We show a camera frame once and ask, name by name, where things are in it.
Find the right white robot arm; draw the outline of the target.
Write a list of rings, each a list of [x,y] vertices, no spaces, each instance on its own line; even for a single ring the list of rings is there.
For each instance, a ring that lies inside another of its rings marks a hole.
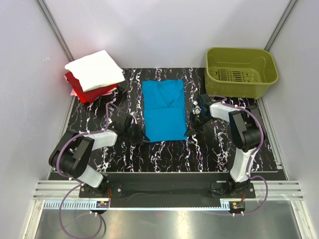
[[[236,146],[235,159],[228,178],[213,194],[228,194],[238,197],[249,188],[253,160],[262,146],[266,133],[260,112],[256,106],[239,107],[225,102],[200,103],[194,101],[190,121],[185,136],[196,135],[203,126],[213,120],[221,119],[229,123],[232,142]]]

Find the blue t-shirt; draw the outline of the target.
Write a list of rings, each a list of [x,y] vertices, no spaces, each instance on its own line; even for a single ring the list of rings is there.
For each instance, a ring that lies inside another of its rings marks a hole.
[[[184,82],[144,81],[142,93],[146,136],[150,142],[185,140]]]

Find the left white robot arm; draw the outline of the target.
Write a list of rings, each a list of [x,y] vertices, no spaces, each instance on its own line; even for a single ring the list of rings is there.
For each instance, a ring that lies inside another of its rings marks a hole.
[[[91,166],[92,151],[112,147],[117,141],[129,140],[132,144],[150,142],[137,123],[112,123],[109,129],[79,133],[69,129],[62,136],[49,157],[48,163],[65,177],[74,178],[89,188],[96,197],[106,197],[110,189],[107,176]]]

